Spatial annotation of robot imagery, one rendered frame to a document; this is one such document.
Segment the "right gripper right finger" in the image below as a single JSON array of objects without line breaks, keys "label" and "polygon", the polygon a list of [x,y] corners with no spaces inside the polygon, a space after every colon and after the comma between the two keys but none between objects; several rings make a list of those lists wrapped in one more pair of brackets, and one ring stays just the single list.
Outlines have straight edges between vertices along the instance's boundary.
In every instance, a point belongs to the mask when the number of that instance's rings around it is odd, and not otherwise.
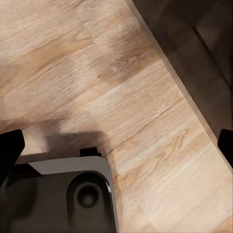
[{"label": "right gripper right finger", "polygon": [[217,145],[233,168],[233,131],[221,130]]}]

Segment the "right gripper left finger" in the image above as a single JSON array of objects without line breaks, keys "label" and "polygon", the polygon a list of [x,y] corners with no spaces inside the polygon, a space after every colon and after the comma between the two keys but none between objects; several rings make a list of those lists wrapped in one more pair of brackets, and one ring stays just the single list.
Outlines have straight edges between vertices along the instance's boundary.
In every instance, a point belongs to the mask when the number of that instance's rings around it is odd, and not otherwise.
[{"label": "right gripper left finger", "polygon": [[25,148],[22,130],[0,134],[0,187]]}]

